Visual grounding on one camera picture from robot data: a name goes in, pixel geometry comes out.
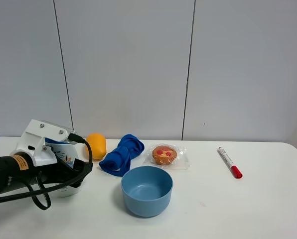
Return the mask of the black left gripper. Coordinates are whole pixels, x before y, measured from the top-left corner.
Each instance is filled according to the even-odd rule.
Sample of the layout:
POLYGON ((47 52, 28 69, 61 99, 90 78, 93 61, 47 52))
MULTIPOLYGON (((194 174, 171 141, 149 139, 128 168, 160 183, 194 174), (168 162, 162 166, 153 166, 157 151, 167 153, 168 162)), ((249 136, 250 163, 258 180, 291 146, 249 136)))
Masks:
MULTIPOLYGON (((41 172, 43 184, 51 184, 51 183, 62 184, 77 177, 84 170, 86 170, 87 172, 86 175, 89 174, 92 171, 92 168, 93 168, 93 163, 85 162, 79 159, 75 159, 73 167, 68 166, 61 159, 58 159, 57 163, 55 164, 49 164, 49 165, 39 166, 39 167, 33 166, 31 169, 34 170, 34 172, 36 173, 41 172)), ((70 186, 80 187, 86 175, 83 176, 77 182, 71 184, 70 186)))

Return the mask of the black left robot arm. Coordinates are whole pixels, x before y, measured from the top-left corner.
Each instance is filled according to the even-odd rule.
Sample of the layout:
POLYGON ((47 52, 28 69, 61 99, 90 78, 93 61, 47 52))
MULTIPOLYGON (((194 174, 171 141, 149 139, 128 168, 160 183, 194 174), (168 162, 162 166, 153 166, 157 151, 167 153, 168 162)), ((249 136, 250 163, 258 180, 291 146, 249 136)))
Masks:
POLYGON ((34 166, 27 154, 0 157, 0 194, 23 188, 26 182, 30 185, 37 183, 37 176, 41 176, 43 184, 62 184, 78 175, 84 170, 91 172, 87 162, 76 159, 74 166, 56 157, 55 164, 34 166))

